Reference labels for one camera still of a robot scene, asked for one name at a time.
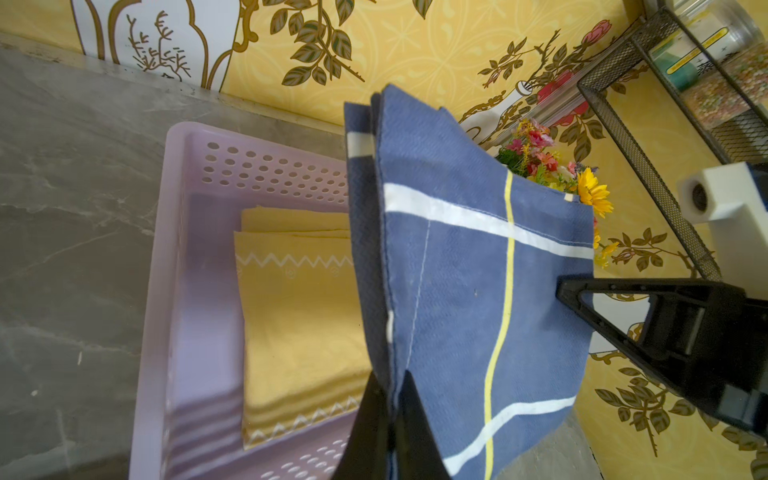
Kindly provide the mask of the purple plastic basket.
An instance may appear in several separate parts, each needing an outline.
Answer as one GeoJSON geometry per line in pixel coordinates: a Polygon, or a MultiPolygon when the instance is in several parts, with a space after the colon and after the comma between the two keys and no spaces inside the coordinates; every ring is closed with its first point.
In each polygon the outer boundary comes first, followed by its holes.
{"type": "Polygon", "coordinates": [[[341,212],[342,161],[200,123],[166,137],[129,475],[331,479],[357,411],[247,450],[234,234],[255,206],[341,212]]]}

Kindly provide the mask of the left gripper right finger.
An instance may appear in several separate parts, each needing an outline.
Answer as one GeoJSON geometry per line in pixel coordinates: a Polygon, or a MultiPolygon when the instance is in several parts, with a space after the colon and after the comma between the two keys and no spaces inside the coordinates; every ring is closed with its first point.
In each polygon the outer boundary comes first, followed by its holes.
{"type": "Polygon", "coordinates": [[[394,423],[394,479],[450,480],[414,378],[405,373],[394,423]]]}

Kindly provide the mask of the navy striped pillowcase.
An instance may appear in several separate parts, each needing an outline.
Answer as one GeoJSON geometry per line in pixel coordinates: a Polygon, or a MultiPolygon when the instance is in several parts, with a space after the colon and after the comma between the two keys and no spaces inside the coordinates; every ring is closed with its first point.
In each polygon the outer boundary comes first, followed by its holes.
{"type": "Polygon", "coordinates": [[[593,215],[513,174],[445,109],[396,86],[344,107],[352,256],[394,423],[407,371],[451,479],[494,479],[554,432],[591,330],[558,301],[593,272],[593,215]]]}

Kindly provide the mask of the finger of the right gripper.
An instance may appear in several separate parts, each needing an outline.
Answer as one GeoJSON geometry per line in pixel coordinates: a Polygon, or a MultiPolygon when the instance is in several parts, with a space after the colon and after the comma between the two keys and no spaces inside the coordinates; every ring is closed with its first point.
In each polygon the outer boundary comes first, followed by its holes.
{"type": "Polygon", "coordinates": [[[562,276],[557,299],[645,373],[705,414],[767,435],[767,303],[744,289],[701,279],[562,276]],[[631,339],[593,305],[600,294],[649,298],[631,339]]]}

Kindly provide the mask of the yellow pillowcase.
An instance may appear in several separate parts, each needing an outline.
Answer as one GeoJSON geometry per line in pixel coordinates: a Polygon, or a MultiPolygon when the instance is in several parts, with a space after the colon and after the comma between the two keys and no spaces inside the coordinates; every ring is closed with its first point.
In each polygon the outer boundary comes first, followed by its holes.
{"type": "Polygon", "coordinates": [[[246,209],[234,247],[250,450],[356,410],[371,365],[346,214],[246,209]]]}

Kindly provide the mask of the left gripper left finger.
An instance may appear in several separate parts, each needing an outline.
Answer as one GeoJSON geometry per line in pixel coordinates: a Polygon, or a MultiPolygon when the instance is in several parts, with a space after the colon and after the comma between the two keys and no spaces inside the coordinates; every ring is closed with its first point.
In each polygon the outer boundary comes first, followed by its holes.
{"type": "Polygon", "coordinates": [[[371,374],[357,411],[344,454],[332,480],[388,478],[389,412],[387,397],[371,374]]]}

